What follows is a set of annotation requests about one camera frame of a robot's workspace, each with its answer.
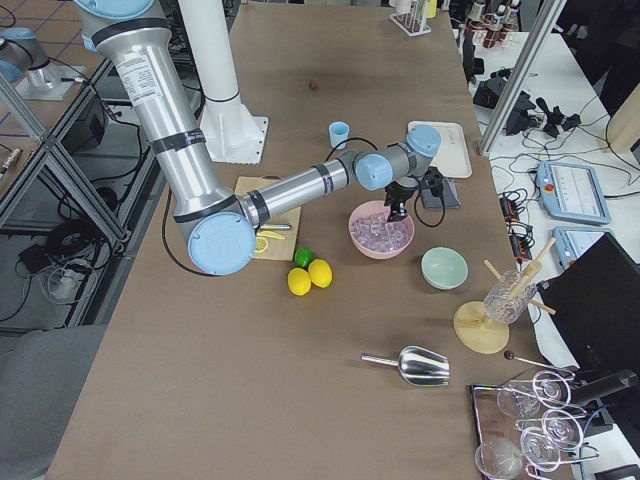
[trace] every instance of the blue joint cap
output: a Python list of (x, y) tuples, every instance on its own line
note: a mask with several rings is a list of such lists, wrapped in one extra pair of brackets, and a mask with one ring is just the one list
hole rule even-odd
[(7, 28), (2, 32), (7, 40), (35, 40), (36, 35), (26, 27)]
[(256, 233), (242, 215), (221, 212), (201, 220), (187, 243), (189, 256), (200, 270), (212, 275), (229, 275), (251, 260), (256, 249)]
[(83, 34), (82, 35), (82, 41), (84, 43), (84, 48), (86, 48), (90, 52), (98, 53), (98, 50), (96, 49), (96, 46), (93, 43), (93, 40), (91, 40), (89, 37), (87, 37), (86, 35)]
[(393, 181), (393, 168), (384, 156), (370, 153), (356, 163), (356, 177), (365, 189), (378, 190)]
[(12, 63), (0, 60), (0, 75), (7, 79), (7, 82), (14, 83), (22, 78), (22, 72)]
[(132, 20), (151, 8), (154, 0), (74, 0), (84, 11), (107, 20)]
[(420, 155), (433, 158), (438, 154), (442, 139), (430, 125), (416, 125), (407, 134), (407, 143)]

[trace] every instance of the lemon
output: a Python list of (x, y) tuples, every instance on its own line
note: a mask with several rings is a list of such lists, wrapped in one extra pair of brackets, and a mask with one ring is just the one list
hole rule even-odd
[(307, 268), (313, 260), (313, 252), (307, 247), (301, 247), (296, 250), (296, 254), (293, 256), (293, 261), (300, 268)]
[(331, 266), (327, 263), (326, 260), (316, 258), (309, 264), (308, 271), (311, 283), (313, 283), (314, 285), (320, 288), (327, 288), (329, 285), (331, 285), (331, 280), (333, 280), (333, 272), (331, 271)]
[(309, 273), (303, 268), (294, 268), (287, 275), (287, 285), (294, 295), (302, 296), (311, 290)]
[(267, 248), (269, 248), (269, 242), (266, 238), (256, 237), (256, 250), (255, 253), (266, 252)]

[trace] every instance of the laptop screen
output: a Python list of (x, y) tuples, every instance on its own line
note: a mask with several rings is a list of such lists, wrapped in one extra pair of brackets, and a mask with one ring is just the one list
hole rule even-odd
[[(581, 371), (597, 377), (623, 369), (640, 375), (640, 268), (615, 238), (604, 234), (559, 277), (540, 288), (551, 318)], [(603, 399), (640, 454), (640, 387)]]

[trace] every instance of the metal ice scoop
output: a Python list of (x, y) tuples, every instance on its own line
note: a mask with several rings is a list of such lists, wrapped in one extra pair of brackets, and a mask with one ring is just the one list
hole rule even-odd
[(439, 387), (449, 384), (449, 360), (422, 347), (404, 347), (398, 360), (363, 353), (360, 358), (367, 362), (396, 367), (407, 382), (418, 387)]

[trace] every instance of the metal frame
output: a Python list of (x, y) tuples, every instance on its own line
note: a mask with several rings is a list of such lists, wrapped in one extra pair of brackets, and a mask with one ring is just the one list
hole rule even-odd
[[(94, 76), (102, 76), (110, 68), (110, 62), (103, 62)], [(69, 190), (69, 194), (78, 206), (95, 222), (114, 249), (126, 241), (128, 236), (126, 228), (109, 210), (109, 207), (59, 140), (69, 130), (73, 120), (92, 97), (91, 90), (85, 88), (61, 120), (50, 131), (47, 131), (15, 88), (0, 75), (0, 100), (6, 103), (25, 131), (40, 143), (32, 158), (27, 161), (24, 170), (11, 185), (4, 198), (0, 200), (0, 225), (7, 220), (16, 203), (22, 199), (28, 187), (46, 166), (56, 179)]]
[(529, 70), (533, 66), (540, 50), (542, 50), (544, 42), (560, 16), (566, 1), (567, 0), (546, 0), (543, 3), (531, 29), (531, 33), (513, 67), (513, 72), (509, 77), (507, 86), (500, 95), (498, 104), (480, 140), (478, 151), (481, 155), (488, 156), (491, 152), (498, 135), (500, 135), (507, 121), (507, 117), (518, 100), (522, 86), (529, 75)]

